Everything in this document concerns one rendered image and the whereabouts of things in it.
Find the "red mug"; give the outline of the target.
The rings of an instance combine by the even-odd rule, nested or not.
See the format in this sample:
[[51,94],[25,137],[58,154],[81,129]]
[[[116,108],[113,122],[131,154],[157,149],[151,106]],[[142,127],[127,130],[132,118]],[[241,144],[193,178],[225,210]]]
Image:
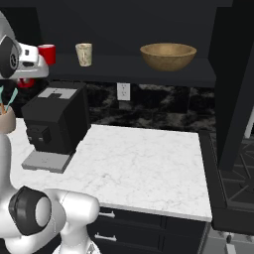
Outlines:
[[45,59],[48,65],[56,63],[56,46],[40,45],[38,46],[39,54]]

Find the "black coffee machine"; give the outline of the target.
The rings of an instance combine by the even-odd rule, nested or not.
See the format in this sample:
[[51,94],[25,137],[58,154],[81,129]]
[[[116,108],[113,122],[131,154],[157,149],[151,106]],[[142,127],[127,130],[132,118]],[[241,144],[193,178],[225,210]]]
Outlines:
[[62,174],[91,127],[86,85],[54,81],[22,107],[22,115],[34,146],[22,167]]

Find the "black hob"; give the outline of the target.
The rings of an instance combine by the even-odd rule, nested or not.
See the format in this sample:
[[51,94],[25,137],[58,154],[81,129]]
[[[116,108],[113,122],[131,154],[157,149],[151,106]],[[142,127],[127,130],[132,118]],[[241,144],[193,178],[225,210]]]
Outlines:
[[230,171],[218,168],[216,134],[200,131],[198,137],[212,212],[212,228],[254,235],[254,137],[242,140]]

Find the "silver oven front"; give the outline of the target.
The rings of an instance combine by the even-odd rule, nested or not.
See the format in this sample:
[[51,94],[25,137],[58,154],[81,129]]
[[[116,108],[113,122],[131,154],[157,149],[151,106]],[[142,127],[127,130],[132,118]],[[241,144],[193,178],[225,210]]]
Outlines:
[[202,254],[254,254],[254,236],[210,229]]

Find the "beige glass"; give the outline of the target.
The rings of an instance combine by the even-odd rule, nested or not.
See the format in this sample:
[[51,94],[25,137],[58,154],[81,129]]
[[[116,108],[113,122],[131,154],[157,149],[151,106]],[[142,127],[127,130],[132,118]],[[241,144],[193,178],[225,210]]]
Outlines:
[[92,64],[92,44],[81,43],[75,46],[77,58],[80,66],[91,66]]

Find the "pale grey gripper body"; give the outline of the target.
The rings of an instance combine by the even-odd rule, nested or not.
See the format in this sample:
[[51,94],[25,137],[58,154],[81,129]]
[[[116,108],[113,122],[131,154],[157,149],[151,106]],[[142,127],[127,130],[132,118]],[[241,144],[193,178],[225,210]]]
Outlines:
[[41,78],[49,75],[49,67],[42,56],[38,57],[35,63],[28,61],[19,62],[18,68],[12,75],[13,79],[18,78]]

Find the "black narrow drawer front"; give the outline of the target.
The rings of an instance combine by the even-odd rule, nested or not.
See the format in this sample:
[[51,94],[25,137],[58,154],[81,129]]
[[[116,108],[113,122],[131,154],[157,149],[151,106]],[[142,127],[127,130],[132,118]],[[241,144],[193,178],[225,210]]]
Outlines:
[[204,221],[168,217],[164,254],[198,254],[206,227]]

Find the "black cabinet door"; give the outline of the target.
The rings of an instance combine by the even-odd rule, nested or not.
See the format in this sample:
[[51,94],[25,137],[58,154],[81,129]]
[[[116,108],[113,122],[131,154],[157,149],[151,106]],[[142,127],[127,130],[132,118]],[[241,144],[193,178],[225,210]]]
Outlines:
[[219,77],[215,87],[218,168],[230,172],[254,104],[254,0],[234,0],[219,35]]

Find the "white wall outlet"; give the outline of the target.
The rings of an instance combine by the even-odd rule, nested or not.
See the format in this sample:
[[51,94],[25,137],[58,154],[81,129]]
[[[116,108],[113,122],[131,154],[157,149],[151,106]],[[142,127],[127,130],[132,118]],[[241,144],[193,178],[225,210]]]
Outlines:
[[130,100],[130,84],[129,83],[117,83],[117,99],[122,101]]

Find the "beige utensil pot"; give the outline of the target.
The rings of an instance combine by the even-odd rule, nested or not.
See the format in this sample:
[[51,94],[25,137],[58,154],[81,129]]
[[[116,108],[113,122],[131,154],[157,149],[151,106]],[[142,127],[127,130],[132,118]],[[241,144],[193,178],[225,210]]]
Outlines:
[[16,115],[12,107],[6,113],[0,109],[0,133],[9,134],[16,129]]

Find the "red round object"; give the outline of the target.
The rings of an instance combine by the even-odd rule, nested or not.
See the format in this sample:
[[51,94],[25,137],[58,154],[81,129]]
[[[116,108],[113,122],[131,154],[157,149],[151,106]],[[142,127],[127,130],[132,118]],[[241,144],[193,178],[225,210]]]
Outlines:
[[17,81],[17,85],[20,88],[29,88],[32,87],[35,83],[35,80],[33,78],[20,78]]

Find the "black shallow drawer front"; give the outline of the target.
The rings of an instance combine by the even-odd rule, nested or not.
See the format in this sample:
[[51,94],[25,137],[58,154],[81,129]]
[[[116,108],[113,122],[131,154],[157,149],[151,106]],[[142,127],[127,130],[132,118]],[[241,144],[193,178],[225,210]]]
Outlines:
[[129,211],[124,209],[103,206],[100,208],[100,212],[111,212],[111,211],[114,212],[115,217],[110,219],[145,224],[160,229],[163,229],[165,227],[165,218],[162,215]]

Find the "wooden bowl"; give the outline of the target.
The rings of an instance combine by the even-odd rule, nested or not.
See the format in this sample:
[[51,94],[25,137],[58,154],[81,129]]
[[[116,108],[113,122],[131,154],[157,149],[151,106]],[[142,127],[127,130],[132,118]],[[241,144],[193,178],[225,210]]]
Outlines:
[[178,71],[195,57],[196,48],[176,43],[157,43],[140,48],[145,63],[158,71]]

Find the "black open wall cabinet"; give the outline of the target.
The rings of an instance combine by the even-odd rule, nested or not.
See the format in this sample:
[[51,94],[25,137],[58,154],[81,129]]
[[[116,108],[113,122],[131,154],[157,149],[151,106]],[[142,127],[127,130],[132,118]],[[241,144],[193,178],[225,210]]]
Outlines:
[[[17,39],[54,44],[55,79],[213,87],[208,61],[215,14],[233,0],[0,0],[15,16]],[[92,44],[91,66],[80,66],[75,46]],[[197,54],[176,72],[151,69],[140,48],[153,43],[193,46]]]

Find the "black deep drawer front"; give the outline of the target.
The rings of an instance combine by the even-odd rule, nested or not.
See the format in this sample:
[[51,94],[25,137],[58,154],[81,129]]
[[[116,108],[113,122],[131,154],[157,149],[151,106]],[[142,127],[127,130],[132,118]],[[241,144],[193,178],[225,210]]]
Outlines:
[[[98,220],[89,224],[87,230],[102,254],[163,254],[164,237],[147,228]],[[95,239],[97,232],[103,236],[115,235],[117,241]]]

